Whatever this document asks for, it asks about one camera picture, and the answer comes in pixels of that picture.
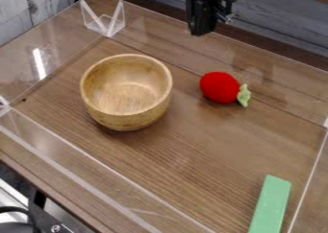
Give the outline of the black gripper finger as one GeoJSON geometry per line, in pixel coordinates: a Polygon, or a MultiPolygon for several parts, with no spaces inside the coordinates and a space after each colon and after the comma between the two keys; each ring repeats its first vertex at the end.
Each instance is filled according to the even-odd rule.
{"type": "Polygon", "coordinates": [[[192,35],[207,35],[217,24],[215,0],[186,0],[188,23],[192,35]]]}

